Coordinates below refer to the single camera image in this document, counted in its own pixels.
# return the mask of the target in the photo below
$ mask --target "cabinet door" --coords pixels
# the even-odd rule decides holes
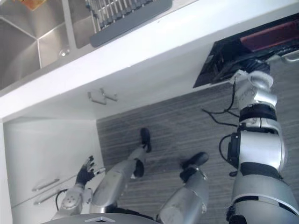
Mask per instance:
[[[75,176],[90,155],[103,166],[95,121],[20,118],[4,135],[12,207]]]
[[[95,191],[96,187],[103,179],[105,174],[100,174],[93,178],[87,183],[86,188],[91,188]],[[18,206],[12,208],[13,214],[13,224],[40,224],[50,221],[55,213],[55,197],[59,190],[68,189],[74,186],[76,177],[59,184],[58,186],[43,192],[42,194],[19,204]],[[62,193],[58,198],[58,206],[65,197],[65,193]],[[84,203],[82,214],[89,212],[89,204]]]

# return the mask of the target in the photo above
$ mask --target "gray carpet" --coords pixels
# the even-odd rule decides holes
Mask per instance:
[[[299,64],[275,62],[271,66],[275,78],[273,92],[278,95],[277,116],[289,150],[288,164],[282,172],[299,202]],[[197,152],[209,153],[202,167],[209,179],[210,198],[203,224],[226,222],[234,179],[228,176],[234,168],[218,153],[222,136],[235,128],[214,123],[200,109],[221,111],[231,100],[232,86],[225,84],[198,91],[158,104],[145,106],[97,122],[104,164],[111,168],[125,159],[138,145],[139,128],[148,127],[152,136],[152,153],[148,154],[145,176],[132,180],[119,206],[155,217],[159,208],[180,186],[179,164]],[[237,124],[237,118],[217,116]]]

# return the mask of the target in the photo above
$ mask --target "white cabinet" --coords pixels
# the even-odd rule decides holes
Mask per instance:
[[[199,71],[210,53],[213,43],[171,51],[171,56],[160,56],[121,72],[103,77],[87,85],[60,94],[26,113],[30,117],[59,119],[100,119],[114,114],[150,105],[192,91]],[[117,102],[107,105],[93,103],[92,98],[103,101],[103,88],[109,95],[117,95]]]
[[[87,183],[86,188],[91,188],[93,191],[97,188],[100,181],[105,176],[104,173],[96,176]],[[68,189],[74,186],[76,177],[59,184],[58,186],[47,190],[36,197],[27,200],[18,206],[12,208],[14,224],[41,224],[50,221],[56,213],[55,197],[59,190]],[[62,193],[58,198],[58,206],[65,196]],[[83,204],[82,214],[89,212],[89,205]]]
[[[19,118],[4,136],[12,207],[76,175],[90,155],[103,166],[92,120]]]

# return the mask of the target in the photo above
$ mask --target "drawer handle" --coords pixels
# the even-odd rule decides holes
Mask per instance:
[[[95,100],[93,99],[92,97],[92,93],[91,92],[88,92],[87,95],[88,95],[88,99],[94,103],[97,103],[97,104],[102,104],[102,105],[107,105],[107,99],[110,99],[112,101],[115,101],[117,102],[117,96],[114,95],[114,96],[111,96],[111,95],[108,95],[105,93],[104,89],[100,89],[101,91],[101,94],[103,96],[103,101],[99,101],[99,100]]]
[[[44,185],[42,185],[42,186],[38,186],[38,187],[34,187],[33,189],[32,189],[32,191],[33,192],[36,192],[36,191],[40,191],[40,190],[42,190],[42,189],[44,189],[44,188],[46,188],[46,187],[48,187],[48,186],[50,186],[50,185],[52,185],[52,184],[54,184],[54,183],[57,183],[58,181],[60,181],[60,179],[55,179],[55,180],[53,180],[53,181],[51,181],[51,182],[49,182],[49,183],[46,183],[46,184],[44,184]]]
[[[299,50],[293,51],[291,53],[288,53],[286,55],[282,56],[282,59],[286,63],[294,63],[294,62],[299,62]]]
[[[48,199],[50,199],[50,198],[52,198],[53,196],[55,196],[56,194],[58,194],[58,192],[59,192],[59,190],[54,191],[52,194],[49,194],[48,196],[43,197],[43,198],[41,198],[41,199],[35,201],[35,202],[33,203],[33,205],[40,205],[41,203],[47,201]]]

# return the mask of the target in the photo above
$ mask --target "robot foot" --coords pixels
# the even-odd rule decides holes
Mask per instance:
[[[147,147],[146,152],[151,152],[151,143],[150,143],[150,131],[147,128],[142,128],[140,130],[140,136],[141,136],[141,143],[143,145],[143,148]]]
[[[181,164],[183,171],[179,177],[184,183],[198,171],[198,167],[209,160],[209,155],[205,152],[200,152]]]

